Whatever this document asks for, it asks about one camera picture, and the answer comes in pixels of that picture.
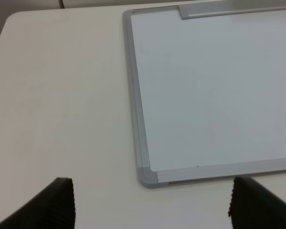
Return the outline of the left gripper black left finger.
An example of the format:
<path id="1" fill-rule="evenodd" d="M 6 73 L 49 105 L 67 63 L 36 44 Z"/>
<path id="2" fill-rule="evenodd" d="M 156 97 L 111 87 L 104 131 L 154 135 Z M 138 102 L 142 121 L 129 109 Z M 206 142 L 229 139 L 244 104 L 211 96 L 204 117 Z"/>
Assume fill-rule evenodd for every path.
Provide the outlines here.
<path id="1" fill-rule="evenodd" d="M 16 212 L 0 229 L 73 229 L 75 200 L 71 178 L 58 177 Z"/>

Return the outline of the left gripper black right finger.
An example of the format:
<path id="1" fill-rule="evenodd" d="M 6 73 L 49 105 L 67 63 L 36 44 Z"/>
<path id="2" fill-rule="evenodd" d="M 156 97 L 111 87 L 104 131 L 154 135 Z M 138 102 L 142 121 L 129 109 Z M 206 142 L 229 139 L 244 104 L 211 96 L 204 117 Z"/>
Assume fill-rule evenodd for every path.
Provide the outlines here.
<path id="1" fill-rule="evenodd" d="M 286 202 L 250 177 L 235 177 L 228 216 L 234 229 L 286 229 Z"/>

